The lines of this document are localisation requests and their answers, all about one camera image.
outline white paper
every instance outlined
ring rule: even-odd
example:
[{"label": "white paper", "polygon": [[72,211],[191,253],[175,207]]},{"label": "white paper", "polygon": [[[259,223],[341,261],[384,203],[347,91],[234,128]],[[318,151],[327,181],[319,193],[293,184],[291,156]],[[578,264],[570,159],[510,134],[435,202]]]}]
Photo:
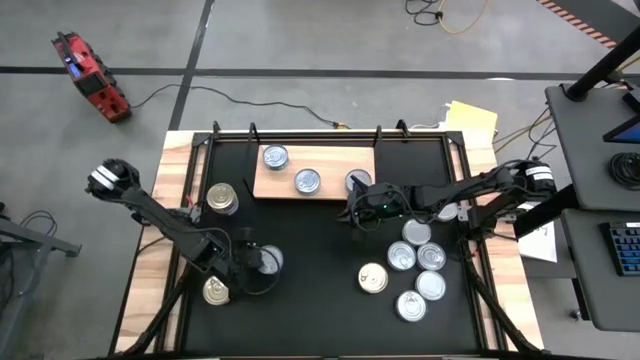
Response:
[{"label": "white paper", "polygon": [[[525,203],[518,207],[529,211],[530,209],[533,209],[534,205]],[[527,234],[527,236],[518,239],[518,248],[520,249],[520,255],[522,256],[550,262],[558,262],[553,222],[547,223]]]}]

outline caution stripe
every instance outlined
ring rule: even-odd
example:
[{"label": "caution stripe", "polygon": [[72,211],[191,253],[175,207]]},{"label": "caution stripe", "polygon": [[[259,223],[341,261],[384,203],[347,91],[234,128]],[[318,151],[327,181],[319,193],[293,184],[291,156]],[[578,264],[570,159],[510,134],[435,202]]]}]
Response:
[{"label": "caution stripe", "polygon": [[609,39],[608,37],[604,36],[602,33],[596,31],[596,29],[592,28],[589,24],[585,23],[584,21],[571,15],[567,10],[556,5],[556,3],[554,3],[553,1],[551,0],[536,0],[536,1],[539,2],[542,6],[546,7],[547,9],[553,11],[556,15],[560,16],[563,20],[565,20],[569,24],[575,26],[576,29],[589,35],[589,37],[596,40],[600,44],[606,46],[607,48],[611,49],[617,45],[615,41]]}]

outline silver can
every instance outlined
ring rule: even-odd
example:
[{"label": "silver can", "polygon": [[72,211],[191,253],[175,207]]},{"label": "silver can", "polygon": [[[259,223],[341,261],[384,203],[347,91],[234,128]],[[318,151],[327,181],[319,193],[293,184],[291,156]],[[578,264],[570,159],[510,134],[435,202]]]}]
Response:
[{"label": "silver can", "polygon": [[302,169],[296,174],[294,185],[300,194],[314,195],[320,190],[320,174],[313,169]]},{"label": "silver can", "polygon": [[282,270],[284,258],[282,251],[276,246],[265,245],[260,248],[260,254],[262,256],[262,266],[258,268],[259,272],[265,275],[273,275]]},{"label": "silver can", "polygon": [[351,178],[351,176],[355,176],[358,180],[365,183],[365,185],[371,185],[371,182],[372,182],[371,175],[369,175],[369,173],[366,170],[362,170],[362,169],[351,170],[349,171],[347,176],[344,178],[347,191],[349,192],[353,191],[353,179]]},{"label": "silver can", "polygon": [[417,292],[407,290],[398,296],[396,310],[404,320],[416,322],[421,320],[427,313],[427,302]]},{"label": "silver can", "polygon": [[262,160],[270,170],[279,171],[289,164],[289,152],[282,145],[269,145],[262,153]]},{"label": "silver can", "polygon": [[447,255],[438,244],[427,243],[418,248],[418,266],[423,270],[440,270],[447,262]]},{"label": "silver can", "polygon": [[458,204],[451,203],[443,207],[442,210],[436,215],[438,221],[451,221],[458,217]]},{"label": "silver can", "polygon": [[408,243],[396,241],[389,246],[387,261],[394,270],[409,270],[416,264],[416,251]]},{"label": "silver can", "polygon": [[431,240],[431,226],[410,219],[402,227],[402,238],[414,246],[424,245]]},{"label": "silver can", "polygon": [[220,279],[212,276],[204,282],[202,296],[211,305],[224,305],[229,302],[229,288]]},{"label": "silver can", "polygon": [[435,271],[423,271],[416,279],[416,290],[423,298],[436,301],[440,300],[447,291],[447,283],[442,275]]},{"label": "silver can", "polygon": [[215,184],[207,191],[207,204],[222,215],[233,215],[240,205],[233,187],[225,183]]}]

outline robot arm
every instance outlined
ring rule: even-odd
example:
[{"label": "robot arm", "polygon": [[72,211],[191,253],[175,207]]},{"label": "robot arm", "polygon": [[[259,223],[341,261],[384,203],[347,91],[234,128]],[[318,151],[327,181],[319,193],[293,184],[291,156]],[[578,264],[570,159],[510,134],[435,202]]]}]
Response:
[{"label": "robot arm", "polygon": [[198,229],[186,214],[165,209],[140,187],[138,171],[124,160],[105,160],[88,180],[86,192],[102,201],[123,204],[135,220],[145,219],[156,226],[189,264],[217,276],[232,292],[241,289],[249,269],[262,265],[262,254],[254,244],[234,243],[218,228]]}]

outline keyboard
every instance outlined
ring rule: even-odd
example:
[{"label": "keyboard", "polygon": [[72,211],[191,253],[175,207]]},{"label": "keyboard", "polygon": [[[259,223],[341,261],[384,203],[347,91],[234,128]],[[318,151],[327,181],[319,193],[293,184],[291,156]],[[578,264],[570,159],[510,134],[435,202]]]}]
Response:
[{"label": "keyboard", "polygon": [[640,276],[640,222],[600,224],[616,272],[620,276]]}]

